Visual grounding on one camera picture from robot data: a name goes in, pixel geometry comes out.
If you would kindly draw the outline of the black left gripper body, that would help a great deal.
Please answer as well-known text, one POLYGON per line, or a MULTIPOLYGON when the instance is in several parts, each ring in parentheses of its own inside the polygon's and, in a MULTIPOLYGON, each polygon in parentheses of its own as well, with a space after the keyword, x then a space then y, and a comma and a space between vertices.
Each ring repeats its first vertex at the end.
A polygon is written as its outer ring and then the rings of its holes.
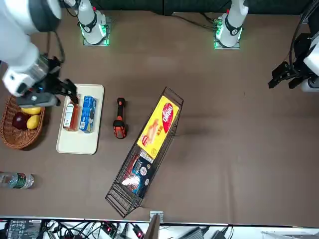
POLYGON ((289 60, 289 70, 293 75, 312 73, 312 38, 310 33, 301 33, 293 42, 295 61, 289 60))

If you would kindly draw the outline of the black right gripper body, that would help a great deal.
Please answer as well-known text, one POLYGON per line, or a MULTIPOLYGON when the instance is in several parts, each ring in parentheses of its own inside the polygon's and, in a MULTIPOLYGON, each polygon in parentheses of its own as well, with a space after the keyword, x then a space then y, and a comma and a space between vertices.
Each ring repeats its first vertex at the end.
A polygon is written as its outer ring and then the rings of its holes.
POLYGON ((61 61, 56 57, 48 59, 48 73, 37 83, 38 93, 51 93, 53 95, 64 95, 60 76, 61 61))

